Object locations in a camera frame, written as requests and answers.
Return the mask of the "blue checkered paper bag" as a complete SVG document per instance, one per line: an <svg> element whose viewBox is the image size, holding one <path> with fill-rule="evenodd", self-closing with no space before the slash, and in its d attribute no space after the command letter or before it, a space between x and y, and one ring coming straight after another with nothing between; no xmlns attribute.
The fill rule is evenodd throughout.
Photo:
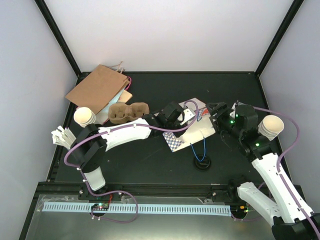
<svg viewBox="0 0 320 240"><path fill-rule="evenodd" d="M176 137L172 132L164 132L162 134L173 153L191 147L216 132L212 126L210 114L205 103L197 98L192 98L191 100L198 106L198 115L195 122L180 137Z"/></svg>

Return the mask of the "brown pulp cup carrier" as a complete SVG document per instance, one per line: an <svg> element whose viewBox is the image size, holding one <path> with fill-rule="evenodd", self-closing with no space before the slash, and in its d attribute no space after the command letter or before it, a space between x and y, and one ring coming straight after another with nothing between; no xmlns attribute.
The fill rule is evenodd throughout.
<svg viewBox="0 0 320 240"><path fill-rule="evenodd" d="M130 105L115 103L109 107L108 119L113 124L125 124L150 113L149 105L144 102L135 102Z"/></svg>

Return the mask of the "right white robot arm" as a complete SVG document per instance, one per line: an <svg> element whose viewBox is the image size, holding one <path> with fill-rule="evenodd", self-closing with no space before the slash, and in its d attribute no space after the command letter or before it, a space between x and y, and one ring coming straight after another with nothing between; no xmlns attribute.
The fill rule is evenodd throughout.
<svg viewBox="0 0 320 240"><path fill-rule="evenodd" d="M239 101L232 107L224 102L208 103L206 108L215 132L226 132L234 138L272 196L240 178L229 183L228 198L253 207L269 223L276 240L318 240L320 215L306 203L282 167L286 151L277 154L271 145L284 129L283 114L268 109L268 115L258 121L260 108Z"/></svg>

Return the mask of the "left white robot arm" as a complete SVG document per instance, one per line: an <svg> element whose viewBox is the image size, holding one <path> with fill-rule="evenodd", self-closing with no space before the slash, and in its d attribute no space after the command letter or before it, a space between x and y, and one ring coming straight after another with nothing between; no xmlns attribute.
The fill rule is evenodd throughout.
<svg viewBox="0 0 320 240"><path fill-rule="evenodd" d="M146 140L164 133L180 137L187 130L194 112L187 105L171 102L156 113L140 114L137 119L117 126L87 125L64 157L67 166L75 167L83 176L89 193L97 200L108 192L101 165L111 149L129 142Z"/></svg>

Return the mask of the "black plastic cup lid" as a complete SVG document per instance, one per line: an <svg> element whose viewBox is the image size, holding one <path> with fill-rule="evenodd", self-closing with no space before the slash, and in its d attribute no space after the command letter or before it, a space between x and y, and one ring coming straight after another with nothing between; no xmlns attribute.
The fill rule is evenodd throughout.
<svg viewBox="0 0 320 240"><path fill-rule="evenodd" d="M207 171L211 167L211 159L208 156L200 155L200 159L196 155L193 158L193 165L199 171Z"/></svg>

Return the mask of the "right stack of paper cups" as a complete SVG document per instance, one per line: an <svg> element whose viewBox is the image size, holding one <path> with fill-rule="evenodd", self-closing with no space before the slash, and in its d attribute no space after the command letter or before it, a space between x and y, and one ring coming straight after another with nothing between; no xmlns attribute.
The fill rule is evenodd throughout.
<svg viewBox="0 0 320 240"><path fill-rule="evenodd" d="M272 141L285 128L284 122L276 115L267 115L258 125L258 132Z"/></svg>

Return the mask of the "stack of paper cups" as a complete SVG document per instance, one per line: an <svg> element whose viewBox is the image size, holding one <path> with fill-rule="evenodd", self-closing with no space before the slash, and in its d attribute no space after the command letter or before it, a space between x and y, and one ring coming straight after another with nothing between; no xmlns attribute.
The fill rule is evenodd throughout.
<svg viewBox="0 0 320 240"><path fill-rule="evenodd" d="M79 107L76 109L73 115L74 121L82 128L95 124L97 117L88 107Z"/></svg>
<svg viewBox="0 0 320 240"><path fill-rule="evenodd" d="M272 141L285 128L284 122L276 115L267 115L258 125L258 132Z"/></svg>

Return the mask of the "pink and blue paper bags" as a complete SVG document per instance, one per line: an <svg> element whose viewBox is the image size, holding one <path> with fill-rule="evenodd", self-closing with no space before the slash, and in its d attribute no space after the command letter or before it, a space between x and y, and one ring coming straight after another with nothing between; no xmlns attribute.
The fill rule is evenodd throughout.
<svg viewBox="0 0 320 240"><path fill-rule="evenodd" d="M109 108L111 105L116 103L126 103L132 98L132 94L128 92L129 87L131 86L132 79L128 77L129 84L121 89L111 100L110 102L104 107L97 115L96 115L96 123L98 124L105 124L109 118Z"/></svg>

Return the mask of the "brown kraft paper bag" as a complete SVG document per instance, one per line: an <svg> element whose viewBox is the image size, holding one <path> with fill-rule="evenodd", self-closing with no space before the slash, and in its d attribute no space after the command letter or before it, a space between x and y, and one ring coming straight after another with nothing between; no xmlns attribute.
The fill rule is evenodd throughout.
<svg viewBox="0 0 320 240"><path fill-rule="evenodd" d="M97 114L128 84L127 76L100 64L65 98L76 106L87 107Z"/></svg>

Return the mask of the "left stack of paper cups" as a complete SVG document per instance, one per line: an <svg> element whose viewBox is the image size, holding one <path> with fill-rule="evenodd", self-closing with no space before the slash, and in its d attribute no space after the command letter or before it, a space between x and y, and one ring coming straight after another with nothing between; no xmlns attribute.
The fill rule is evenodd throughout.
<svg viewBox="0 0 320 240"><path fill-rule="evenodd" d="M82 128L95 124L97 117L88 107L79 107L76 109L73 115L74 121Z"/></svg>

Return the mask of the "small circuit board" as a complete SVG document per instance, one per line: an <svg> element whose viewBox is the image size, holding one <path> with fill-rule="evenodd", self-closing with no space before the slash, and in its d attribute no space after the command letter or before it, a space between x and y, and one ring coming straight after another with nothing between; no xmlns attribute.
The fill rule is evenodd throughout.
<svg viewBox="0 0 320 240"><path fill-rule="evenodd" d="M109 209L109 203L95 203L91 207L91 211L107 211Z"/></svg>

